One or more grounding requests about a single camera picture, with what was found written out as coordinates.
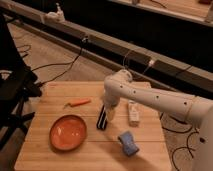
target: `blue sponge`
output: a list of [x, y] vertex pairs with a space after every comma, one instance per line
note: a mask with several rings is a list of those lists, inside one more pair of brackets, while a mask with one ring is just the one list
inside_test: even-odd
[[133, 136], [129, 131], [119, 135], [118, 139], [121, 141], [123, 151], [127, 156], [132, 156], [139, 151], [139, 148], [135, 145]]

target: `bowl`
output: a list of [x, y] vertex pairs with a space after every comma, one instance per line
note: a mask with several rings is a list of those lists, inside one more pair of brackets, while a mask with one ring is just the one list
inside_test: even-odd
[[52, 125], [50, 144], [57, 150], [69, 151], [80, 146], [87, 135], [84, 120], [76, 115], [65, 115]]

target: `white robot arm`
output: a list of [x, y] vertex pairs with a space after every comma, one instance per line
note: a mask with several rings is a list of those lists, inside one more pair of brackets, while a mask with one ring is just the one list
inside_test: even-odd
[[184, 93], [142, 88], [131, 84], [131, 81], [132, 75], [127, 70], [106, 77], [103, 102], [107, 118], [112, 119], [113, 109], [118, 105], [120, 97], [124, 97], [192, 124], [200, 128], [193, 171], [213, 169], [213, 101]]

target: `chair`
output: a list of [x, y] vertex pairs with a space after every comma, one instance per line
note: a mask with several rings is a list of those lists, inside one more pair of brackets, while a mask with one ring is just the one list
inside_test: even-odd
[[0, 131], [3, 127], [7, 127], [0, 138], [0, 150], [2, 150], [17, 128], [20, 128], [24, 134], [27, 133], [28, 129], [24, 123], [32, 119], [34, 113], [22, 115], [24, 102], [29, 97], [41, 96], [41, 91], [35, 84], [37, 76], [24, 63], [16, 49], [1, 10], [0, 70], [10, 71], [7, 78], [0, 74]]

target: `table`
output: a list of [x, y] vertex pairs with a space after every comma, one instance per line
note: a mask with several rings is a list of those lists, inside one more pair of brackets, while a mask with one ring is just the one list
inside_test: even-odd
[[[150, 86], [147, 82], [137, 83]], [[96, 129], [102, 107], [103, 82], [50, 82], [37, 106], [25, 142], [15, 164], [16, 171], [169, 171], [171, 164], [157, 111], [139, 105], [140, 125], [130, 127], [127, 100], [121, 99], [114, 120], [106, 131]], [[92, 102], [78, 106], [64, 105], [71, 99], [91, 98]], [[81, 116], [87, 124], [87, 138], [77, 149], [53, 152], [49, 131], [59, 117]], [[127, 157], [117, 136], [129, 130], [140, 151]]]

